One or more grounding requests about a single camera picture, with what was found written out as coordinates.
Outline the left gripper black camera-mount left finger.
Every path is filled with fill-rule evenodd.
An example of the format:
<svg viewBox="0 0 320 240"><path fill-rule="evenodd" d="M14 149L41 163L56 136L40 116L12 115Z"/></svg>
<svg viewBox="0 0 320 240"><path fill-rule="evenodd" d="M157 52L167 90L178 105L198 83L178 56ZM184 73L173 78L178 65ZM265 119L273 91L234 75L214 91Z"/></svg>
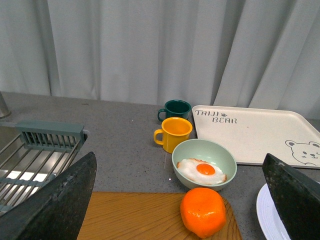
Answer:
<svg viewBox="0 0 320 240"><path fill-rule="evenodd" d="M75 240L91 199L97 160L89 152L0 217L2 240Z"/></svg>

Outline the left gripper black camera-mount right finger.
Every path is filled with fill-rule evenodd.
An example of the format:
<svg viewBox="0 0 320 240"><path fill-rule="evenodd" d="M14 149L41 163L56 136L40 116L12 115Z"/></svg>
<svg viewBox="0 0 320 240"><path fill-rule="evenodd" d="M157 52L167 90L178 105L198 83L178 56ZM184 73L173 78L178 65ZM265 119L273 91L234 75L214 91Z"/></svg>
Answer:
<svg viewBox="0 0 320 240"><path fill-rule="evenodd" d="M271 198L292 240L320 238L320 184L267 153L262 171Z"/></svg>

